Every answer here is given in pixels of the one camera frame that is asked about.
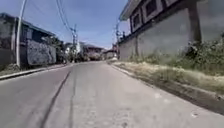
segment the house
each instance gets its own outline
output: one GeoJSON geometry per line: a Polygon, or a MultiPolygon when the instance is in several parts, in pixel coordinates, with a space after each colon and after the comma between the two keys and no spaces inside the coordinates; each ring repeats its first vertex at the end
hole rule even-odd
{"type": "MultiPolygon", "coordinates": [[[[1,49],[11,51],[7,57],[10,63],[15,62],[16,33],[18,18],[6,13],[0,14],[0,42],[1,49]]],[[[53,64],[56,62],[56,49],[46,38],[55,36],[53,33],[22,21],[20,35],[20,58],[22,66],[53,64]]]]}
{"type": "Polygon", "coordinates": [[[112,59],[114,57],[117,57],[117,52],[118,52],[117,45],[113,44],[111,49],[104,50],[102,52],[102,58],[103,60],[112,59]]]}
{"type": "Polygon", "coordinates": [[[121,21],[130,21],[131,34],[120,42],[119,56],[153,52],[177,54],[189,44],[210,41],[224,30],[223,0],[128,0],[121,21]]]}
{"type": "Polygon", "coordinates": [[[103,48],[86,42],[79,42],[78,46],[79,53],[87,60],[100,60],[103,48]]]}

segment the asphalt road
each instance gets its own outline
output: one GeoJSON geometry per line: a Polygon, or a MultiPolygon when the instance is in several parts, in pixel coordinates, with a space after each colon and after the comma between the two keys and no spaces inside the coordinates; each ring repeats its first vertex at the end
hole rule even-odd
{"type": "Polygon", "coordinates": [[[224,116],[104,62],[0,82],[0,128],[223,128],[224,116]]]}

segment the sky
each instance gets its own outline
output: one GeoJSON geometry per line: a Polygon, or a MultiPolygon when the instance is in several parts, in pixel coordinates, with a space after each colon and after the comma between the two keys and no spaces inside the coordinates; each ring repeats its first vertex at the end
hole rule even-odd
{"type": "MultiPolygon", "coordinates": [[[[79,41],[111,48],[116,41],[115,25],[128,0],[62,0],[69,25],[77,24],[79,41]]],[[[0,12],[19,16],[22,0],[0,0],[0,12]]],[[[56,0],[27,0],[24,20],[55,33],[61,40],[72,42],[64,27],[56,0]]],[[[120,22],[119,30],[130,32],[128,22],[120,22]]]]}

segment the weeds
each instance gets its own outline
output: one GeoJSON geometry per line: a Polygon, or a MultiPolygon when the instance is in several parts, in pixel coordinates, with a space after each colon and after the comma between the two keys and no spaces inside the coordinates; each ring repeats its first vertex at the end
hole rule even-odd
{"type": "Polygon", "coordinates": [[[185,54],[168,55],[153,52],[148,56],[130,57],[131,62],[147,62],[151,64],[168,65],[204,72],[209,75],[224,75],[224,39],[205,42],[197,50],[197,56],[189,58],[185,54]]]}

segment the wall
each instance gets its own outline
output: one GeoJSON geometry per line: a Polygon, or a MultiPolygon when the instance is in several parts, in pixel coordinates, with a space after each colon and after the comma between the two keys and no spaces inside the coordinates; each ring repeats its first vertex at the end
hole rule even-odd
{"type": "Polygon", "coordinates": [[[135,54],[135,44],[136,38],[132,38],[119,46],[121,60],[128,60],[131,55],[135,54]]]}
{"type": "Polygon", "coordinates": [[[52,46],[28,41],[27,61],[29,65],[43,65],[56,63],[56,49],[52,46]]]}
{"type": "Polygon", "coordinates": [[[11,63],[12,51],[0,48],[0,70],[11,63]]]}
{"type": "Polygon", "coordinates": [[[11,23],[7,22],[3,18],[0,18],[0,48],[11,49],[11,31],[11,23]]]}
{"type": "Polygon", "coordinates": [[[140,55],[155,51],[173,54],[183,50],[188,42],[189,20],[185,9],[138,35],[138,51],[140,55]]]}
{"type": "Polygon", "coordinates": [[[202,40],[220,37],[224,32],[224,0],[203,0],[197,3],[202,40]]]}
{"type": "MultiPolygon", "coordinates": [[[[202,41],[211,41],[224,34],[224,1],[201,0],[197,3],[202,41]]],[[[120,45],[121,59],[125,60],[133,53],[133,43],[137,38],[138,54],[148,55],[155,51],[177,54],[183,51],[192,41],[189,11],[181,9],[151,28],[135,33],[129,40],[120,45]]]]}

